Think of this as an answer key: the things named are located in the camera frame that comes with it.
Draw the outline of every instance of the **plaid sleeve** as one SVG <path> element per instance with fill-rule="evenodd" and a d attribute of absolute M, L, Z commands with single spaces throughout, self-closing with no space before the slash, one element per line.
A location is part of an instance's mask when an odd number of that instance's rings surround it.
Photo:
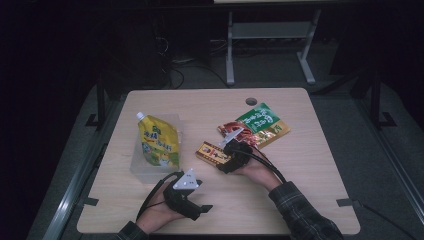
<path fill-rule="evenodd" d="M 293 182 L 284 183 L 269 193 L 294 239 L 343 239 L 336 224 L 321 216 Z"/>
<path fill-rule="evenodd" d="M 125 227 L 115 235 L 113 240 L 147 240 L 149 235 L 147 235 L 141 228 L 139 228 L 135 223 L 128 222 Z"/>

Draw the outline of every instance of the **hand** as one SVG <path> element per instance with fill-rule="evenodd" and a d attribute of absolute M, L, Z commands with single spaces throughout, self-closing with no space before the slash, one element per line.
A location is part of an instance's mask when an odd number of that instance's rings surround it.
<path fill-rule="evenodd" d="M 146 234 L 155 232 L 165 226 L 166 224 L 176 220 L 184 218 L 183 215 L 171 210 L 165 201 L 163 191 L 169 185 L 166 182 L 159 188 L 156 194 L 150 200 L 148 206 L 159 203 L 158 205 L 147 208 L 141 216 L 137 219 L 137 226 L 141 228 Z"/>
<path fill-rule="evenodd" d="M 252 154 L 261 157 L 261 154 L 254 148 Z M 274 172 L 252 158 L 246 165 L 232 173 L 247 176 L 252 182 L 265 187 L 268 192 L 282 184 L 277 176 L 275 176 Z"/>

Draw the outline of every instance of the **person's left hand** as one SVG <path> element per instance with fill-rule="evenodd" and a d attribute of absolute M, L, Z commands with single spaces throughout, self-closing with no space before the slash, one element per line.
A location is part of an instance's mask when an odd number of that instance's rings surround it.
<path fill-rule="evenodd" d="M 162 187 L 159 188 L 159 190 L 150 200 L 148 206 L 152 206 L 158 203 L 160 204 L 147 208 L 137 219 L 137 226 L 141 228 L 146 234 L 155 232 L 174 220 L 184 218 L 183 215 L 171 210 L 168 205 L 163 202 L 165 201 L 163 191 L 168 185 L 169 182 L 166 182 L 162 185 Z"/>

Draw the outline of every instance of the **yellow drink pouch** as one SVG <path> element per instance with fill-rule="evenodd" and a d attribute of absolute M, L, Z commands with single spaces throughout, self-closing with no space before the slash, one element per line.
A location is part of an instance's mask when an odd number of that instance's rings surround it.
<path fill-rule="evenodd" d="M 141 145 L 153 166 L 179 168 L 179 142 L 175 126 L 151 115 L 137 114 Z"/>

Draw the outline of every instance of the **metal stand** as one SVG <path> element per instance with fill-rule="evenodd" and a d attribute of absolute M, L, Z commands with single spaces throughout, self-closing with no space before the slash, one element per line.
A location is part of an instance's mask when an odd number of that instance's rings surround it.
<path fill-rule="evenodd" d="M 304 22 L 261 22 L 261 23 L 233 23 L 233 13 L 228 17 L 228 49 L 226 58 L 227 84 L 234 85 L 233 67 L 233 39 L 258 39 L 258 38 L 304 38 L 305 46 L 301 52 L 297 53 L 300 66 L 302 67 L 308 84 L 315 84 L 309 64 L 306 60 L 309 49 L 317 28 L 321 10 L 314 13 L 312 21 Z"/>
<path fill-rule="evenodd" d="M 85 126 L 87 127 L 97 127 L 96 131 L 99 131 L 106 119 L 106 109 L 105 109 L 105 89 L 103 87 L 103 82 L 101 77 L 97 81 L 97 121 L 94 121 L 96 114 L 91 114 L 87 120 Z"/>
<path fill-rule="evenodd" d="M 388 112 L 383 112 L 383 117 L 385 121 L 380 121 L 380 88 L 381 88 L 381 80 L 377 74 L 377 71 L 371 67 L 364 67 L 357 69 L 356 71 L 348 74 L 336 82 L 328 85 L 327 87 L 312 92 L 311 95 L 324 95 L 327 94 L 343 84 L 347 83 L 350 80 L 357 79 L 355 85 L 350 90 L 350 95 L 355 99 L 363 99 L 371 88 L 371 104 L 370 104 L 370 113 L 369 117 L 371 121 L 374 123 L 374 126 L 377 129 L 381 129 L 381 127 L 395 127 L 397 126 L 392 116 Z"/>

